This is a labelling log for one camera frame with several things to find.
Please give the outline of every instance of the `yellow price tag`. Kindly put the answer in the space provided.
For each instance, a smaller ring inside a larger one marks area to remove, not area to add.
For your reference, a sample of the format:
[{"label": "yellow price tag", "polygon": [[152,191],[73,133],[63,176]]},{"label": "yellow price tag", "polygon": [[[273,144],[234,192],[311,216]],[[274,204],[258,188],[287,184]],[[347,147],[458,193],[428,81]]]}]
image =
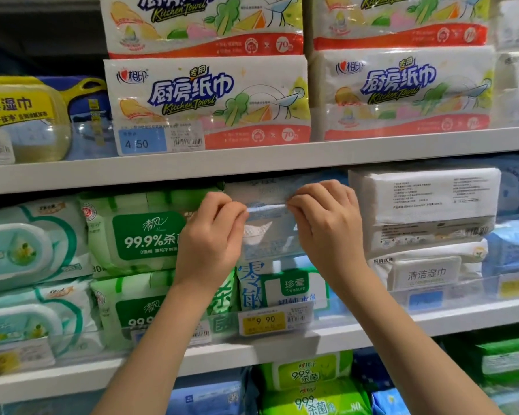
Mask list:
[{"label": "yellow price tag", "polygon": [[500,286],[500,295],[503,298],[519,297],[519,279],[502,282]]},{"label": "yellow price tag", "polygon": [[245,336],[266,334],[286,330],[287,315],[284,312],[263,314],[242,319],[242,330]]},{"label": "yellow price tag", "polygon": [[19,368],[19,356],[15,351],[0,354],[0,375],[10,373]]}]

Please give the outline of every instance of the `white shelf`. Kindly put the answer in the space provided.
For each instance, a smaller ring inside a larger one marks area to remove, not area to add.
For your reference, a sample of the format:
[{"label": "white shelf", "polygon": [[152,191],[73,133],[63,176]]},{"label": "white shelf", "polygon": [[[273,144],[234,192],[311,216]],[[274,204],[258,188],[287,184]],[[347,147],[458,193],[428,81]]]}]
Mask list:
[{"label": "white shelf", "polygon": [[519,128],[0,166],[0,194],[519,150]]},{"label": "white shelf", "polygon": [[99,0],[0,0],[0,13],[82,12],[99,9]]},{"label": "white shelf", "polygon": [[[519,322],[519,299],[414,316],[431,336]],[[179,375],[280,361],[370,346],[358,325],[267,336],[242,344],[188,349]],[[105,388],[123,362],[112,359],[0,377],[0,404]]]}]

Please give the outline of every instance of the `person's left hand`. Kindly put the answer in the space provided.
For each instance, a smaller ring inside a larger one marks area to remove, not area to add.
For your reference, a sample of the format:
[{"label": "person's left hand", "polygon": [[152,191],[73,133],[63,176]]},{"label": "person's left hand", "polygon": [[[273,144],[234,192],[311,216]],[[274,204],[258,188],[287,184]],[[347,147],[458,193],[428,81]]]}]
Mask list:
[{"label": "person's left hand", "polygon": [[240,257],[246,205],[209,192],[179,237],[175,284],[189,285],[211,300]]}]

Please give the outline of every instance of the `green package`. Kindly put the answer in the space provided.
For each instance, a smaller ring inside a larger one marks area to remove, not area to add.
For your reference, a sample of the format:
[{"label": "green package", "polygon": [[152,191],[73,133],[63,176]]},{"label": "green package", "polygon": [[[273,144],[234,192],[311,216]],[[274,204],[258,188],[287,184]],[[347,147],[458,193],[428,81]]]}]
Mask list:
[{"label": "green package", "polygon": [[371,415],[367,393],[350,378],[266,392],[261,415]]},{"label": "green package", "polygon": [[481,386],[519,383],[519,324],[448,335],[442,343]]},{"label": "green package", "polygon": [[349,376],[352,361],[353,351],[349,350],[292,363],[260,364],[259,371],[266,390],[289,390],[305,384]]},{"label": "green package", "polygon": [[95,277],[120,277],[175,268],[179,235],[206,193],[219,187],[122,195],[83,193],[89,249],[103,269]]},{"label": "green package", "polygon": [[[134,346],[134,335],[152,323],[174,277],[175,270],[169,269],[91,283],[100,309],[106,347],[124,350]],[[238,311],[237,300],[236,277],[231,272],[215,293],[204,317]]]}]

